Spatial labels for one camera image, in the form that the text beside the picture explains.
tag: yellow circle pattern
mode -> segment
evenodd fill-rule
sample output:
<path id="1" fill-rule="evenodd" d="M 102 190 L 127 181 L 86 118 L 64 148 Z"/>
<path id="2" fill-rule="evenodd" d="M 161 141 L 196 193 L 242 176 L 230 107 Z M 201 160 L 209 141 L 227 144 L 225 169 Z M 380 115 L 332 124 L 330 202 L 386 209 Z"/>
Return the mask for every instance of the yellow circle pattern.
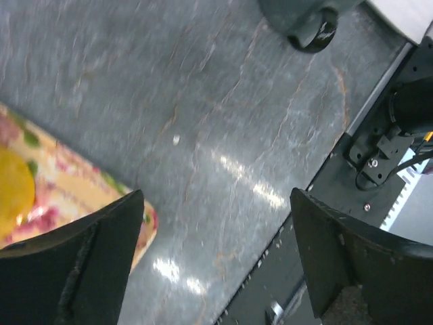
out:
<path id="1" fill-rule="evenodd" d="M 0 238 L 27 220 L 35 201 L 35 181 L 26 162 L 0 146 Z"/>

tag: metal screw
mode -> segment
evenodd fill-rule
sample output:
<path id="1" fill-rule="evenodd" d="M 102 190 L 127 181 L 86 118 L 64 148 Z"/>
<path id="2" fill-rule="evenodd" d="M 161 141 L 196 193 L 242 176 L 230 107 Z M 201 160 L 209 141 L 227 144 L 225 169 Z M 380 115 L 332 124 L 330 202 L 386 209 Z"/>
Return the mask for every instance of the metal screw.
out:
<path id="1" fill-rule="evenodd" d="M 368 162 L 368 167 L 370 168 L 376 168 L 378 166 L 379 162 L 376 159 L 370 159 Z"/>

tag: gray marble floor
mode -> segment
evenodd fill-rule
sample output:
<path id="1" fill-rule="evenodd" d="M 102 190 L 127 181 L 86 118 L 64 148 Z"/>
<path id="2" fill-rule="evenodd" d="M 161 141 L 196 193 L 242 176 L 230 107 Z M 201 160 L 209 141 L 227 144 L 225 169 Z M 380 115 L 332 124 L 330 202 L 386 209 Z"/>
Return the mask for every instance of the gray marble floor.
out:
<path id="1" fill-rule="evenodd" d="M 211 324 L 403 43 L 365 6 L 312 56 L 254 0 L 3 0 L 0 100 L 156 207 L 120 324 Z"/>

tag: pink flower pattern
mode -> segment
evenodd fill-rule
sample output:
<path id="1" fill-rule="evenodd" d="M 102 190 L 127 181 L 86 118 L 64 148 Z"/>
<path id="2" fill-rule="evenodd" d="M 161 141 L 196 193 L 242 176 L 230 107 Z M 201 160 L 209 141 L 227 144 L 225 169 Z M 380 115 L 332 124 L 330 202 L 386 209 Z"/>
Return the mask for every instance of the pink flower pattern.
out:
<path id="1" fill-rule="evenodd" d="M 20 128 L 13 120 L 0 114 L 0 144 L 7 146 L 20 135 Z"/>

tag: floral mat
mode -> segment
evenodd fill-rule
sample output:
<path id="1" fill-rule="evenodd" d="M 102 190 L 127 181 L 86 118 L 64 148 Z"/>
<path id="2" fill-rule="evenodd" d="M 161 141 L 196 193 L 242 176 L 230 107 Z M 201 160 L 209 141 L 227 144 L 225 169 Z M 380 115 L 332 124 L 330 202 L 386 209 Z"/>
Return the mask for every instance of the floral mat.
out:
<path id="1" fill-rule="evenodd" d="M 35 179 L 35 203 L 29 222 L 0 238 L 0 248 L 66 225 L 131 191 L 2 103 L 0 144 L 20 155 Z M 154 208 L 147 201 L 144 207 L 131 271 L 152 243 L 158 227 Z"/>

